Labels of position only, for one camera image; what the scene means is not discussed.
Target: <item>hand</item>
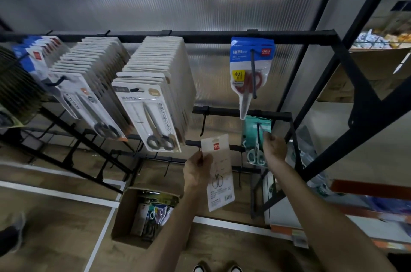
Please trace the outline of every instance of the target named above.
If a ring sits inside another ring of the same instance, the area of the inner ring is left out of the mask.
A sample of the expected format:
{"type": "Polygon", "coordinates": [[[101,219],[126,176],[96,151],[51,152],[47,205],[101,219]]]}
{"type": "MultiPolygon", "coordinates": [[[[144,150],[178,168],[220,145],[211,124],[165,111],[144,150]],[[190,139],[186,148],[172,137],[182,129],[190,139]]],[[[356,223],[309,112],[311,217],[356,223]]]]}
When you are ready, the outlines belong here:
{"type": "Polygon", "coordinates": [[[287,145],[283,138],[271,135],[268,131],[263,133],[263,150],[264,156],[271,168],[285,163],[287,155],[287,145]]]}
{"type": "Polygon", "coordinates": [[[203,152],[198,151],[191,156],[184,165],[184,193],[190,190],[205,191],[210,180],[210,169],[213,156],[208,154],[203,157],[203,152]]]}

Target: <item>forearm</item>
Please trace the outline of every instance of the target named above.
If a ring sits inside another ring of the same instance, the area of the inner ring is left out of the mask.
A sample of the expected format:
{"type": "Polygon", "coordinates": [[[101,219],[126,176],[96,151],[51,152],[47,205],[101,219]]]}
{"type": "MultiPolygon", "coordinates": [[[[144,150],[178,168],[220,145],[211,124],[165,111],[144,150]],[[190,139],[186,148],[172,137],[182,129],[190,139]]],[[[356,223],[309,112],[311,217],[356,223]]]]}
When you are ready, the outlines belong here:
{"type": "Polygon", "coordinates": [[[161,232],[138,261],[137,270],[172,272],[187,242],[198,208],[199,191],[188,189],[170,215],[161,232]]]}
{"type": "Polygon", "coordinates": [[[288,164],[277,163],[270,170],[326,270],[395,271],[371,239],[334,206],[315,195],[288,164]]]}

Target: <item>person's left hand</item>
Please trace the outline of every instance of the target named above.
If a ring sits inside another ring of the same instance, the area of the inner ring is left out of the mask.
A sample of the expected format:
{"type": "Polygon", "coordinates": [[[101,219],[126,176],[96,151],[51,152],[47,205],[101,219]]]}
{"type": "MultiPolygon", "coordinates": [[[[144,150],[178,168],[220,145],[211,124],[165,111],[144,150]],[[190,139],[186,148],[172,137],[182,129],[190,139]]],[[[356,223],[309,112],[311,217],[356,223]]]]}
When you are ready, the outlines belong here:
{"type": "Polygon", "coordinates": [[[203,157],[203,152],[194,153],[186,162],[183,168],[184,193],[195,190],[205,191],[210,180],[210,169],[213,164],[213,156],[208,154],[203,157]]]}

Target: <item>cardboard box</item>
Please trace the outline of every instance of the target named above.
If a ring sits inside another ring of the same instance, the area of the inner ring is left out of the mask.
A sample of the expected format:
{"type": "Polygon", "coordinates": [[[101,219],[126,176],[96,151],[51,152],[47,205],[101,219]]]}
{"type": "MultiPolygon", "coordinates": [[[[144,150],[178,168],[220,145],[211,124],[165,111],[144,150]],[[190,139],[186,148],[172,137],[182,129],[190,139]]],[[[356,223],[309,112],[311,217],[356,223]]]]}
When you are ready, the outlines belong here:
{"type": "MultiPolygon", "coordinates": [[[[411,56],[393,74],[411,48],[352,52],[351,57],[369,80],[380,99],[384,99],[411,75],[411,56]]],[[[338,66],[317,101],[353,103],[354,86],[341,65],[338,66]]]]}
{"type": "Polygon", "coordinates": [[[179,198],[181,195],[178,189],[171,189],[170,187],[163,186],[148,187],[147,184],[135,184],[134,186],[127,188],[124,192],[120,206],[118,207],[114,227],[111,231],[111,239],[117,243],[147,249],[151,245],[151,242],[142,240],[140,236],[130,234],[134,216],[137,211],[139,190],[166,193],[179,198]]]}

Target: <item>floor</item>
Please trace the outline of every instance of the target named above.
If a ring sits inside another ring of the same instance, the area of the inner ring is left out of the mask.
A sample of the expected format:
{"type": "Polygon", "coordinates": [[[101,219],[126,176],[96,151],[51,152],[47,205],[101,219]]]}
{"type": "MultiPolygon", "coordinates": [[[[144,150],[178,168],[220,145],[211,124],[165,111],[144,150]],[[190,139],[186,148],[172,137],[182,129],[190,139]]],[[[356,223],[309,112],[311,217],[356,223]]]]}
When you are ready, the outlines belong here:
{"type": "MultiPolygon", "coordinates": [[[[45,150],[57,159],[64,158],[67,151],[67,148],[55,146],[45,150]]],[[[13,150],[1,148],[0,160],[11,159],[21,163],[28,160],[13,150]]],[[[81,167],[92,175],[97,174],[103,162],[94,153],[81,150],[75,152],[75,167],[81,167]]],[[[56,169],[39,160],[33,165],[56,169]]],[[[166,168],[161,162],[146,162],[136,182],[174,182],[176,186],[181,186],[182,166],[170,165],[164,177],[166,168]]],[[[122,179],[122,173],[115,167],[106,171],[105,178],[122,179]]],[[[236,201],[210,213],[203,200],[198,216],[263,226],[264,219],[251,220],[249,217],[249,175],[241,175],[241,188],[238,174],[235,175],[236,201]]],[[[0,181],[108,201],[117,198],[115,192],[87,180],[10,165],[0,166],[0,181]]],[[[0,186],[0,223],[7,220],[10,212],[19,210],[24,210],[28,218],[24,247],[15,254],[0,258],[2,271],[138,271],[137,260],[143,250],[116,244],[110,239],[116,209],[74,201],[69,199],[69,195],[67,197],[52,197],[0,186]]],[[[296,255],[306,271],[321,270],[310,251],[295,248],[290,241],[193,223],[187,249],[181,255],[176,271],[192,271],[200,260],[208,262],[213,271],[224,271],[230,260],[237,261],[244,272],[280,271],[277,257],[285,249],[296,255]]]]}

